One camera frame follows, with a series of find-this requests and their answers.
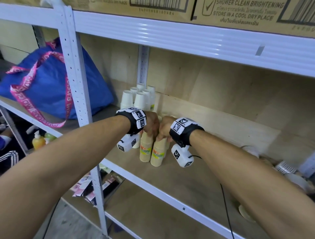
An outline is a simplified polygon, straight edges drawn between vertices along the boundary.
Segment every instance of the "cup label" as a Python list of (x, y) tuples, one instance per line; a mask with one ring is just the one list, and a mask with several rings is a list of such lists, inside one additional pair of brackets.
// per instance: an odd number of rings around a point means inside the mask
[(164, 157), (164, 153), (159, 153), (159, 152), (155, 151), (155, 149), (153, 149), (152, 155), (156, 159), (163, 159), (163, 157)]
[(140, 145), (140, 153), (143, 155), (149, 155), (151, 154), (152, 148), (145, 148), (142, 145)]

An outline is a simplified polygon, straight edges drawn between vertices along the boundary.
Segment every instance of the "concrete floor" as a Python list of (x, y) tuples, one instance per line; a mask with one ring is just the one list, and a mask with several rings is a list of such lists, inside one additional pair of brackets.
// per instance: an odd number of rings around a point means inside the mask
[[(34, 239), (43, 239), (51, 213), (47, 216)], [(62, 200), (51, 219), (45, 239), (105, 239), (101, 231), (80, 216)]]

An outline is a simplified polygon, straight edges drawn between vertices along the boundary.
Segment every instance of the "blue tote bag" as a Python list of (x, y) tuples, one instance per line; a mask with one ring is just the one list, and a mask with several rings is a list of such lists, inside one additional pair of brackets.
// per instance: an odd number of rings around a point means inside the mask
[[(113, 95), (91, 57), (82, 47), (92, 114), (113, 102)], [(67, 78), (60, 39), (46, 43), (13, 66), (0, 83), (0, 95), (18, 101), (43, 124), (59, 128), (65, 123), (47, 122), (40, 111), (62, 119), (77, 119)]]

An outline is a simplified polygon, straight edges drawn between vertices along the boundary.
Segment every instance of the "wristband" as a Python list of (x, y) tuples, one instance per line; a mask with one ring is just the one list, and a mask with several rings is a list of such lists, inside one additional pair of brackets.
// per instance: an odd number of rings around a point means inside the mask
[(135, 135), (146, 126), (146, 114), (139, 108), (130, 107), (117, 110), (116, 115), (126, 116), (130, 121), (130, 129), (127, 134)]
[(203, 127), (198, 125), (197, 122), (192, 119), (182, 117), (172, 123), (169, 135), (181, 148), (183, 148), (186, 145), (191, 146), (189, 137), (194, 130), (204, 131)]

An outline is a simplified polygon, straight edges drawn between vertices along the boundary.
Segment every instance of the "person's left hand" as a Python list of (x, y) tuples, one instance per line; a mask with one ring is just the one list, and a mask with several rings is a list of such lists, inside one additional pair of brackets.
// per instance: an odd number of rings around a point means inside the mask
[(158, 134), (159, 120), (158, 115), (152, 111), (145, 111), (146, 114), (146, 126), (143, 130), (147, 132), (148, 136), (156, 137)]

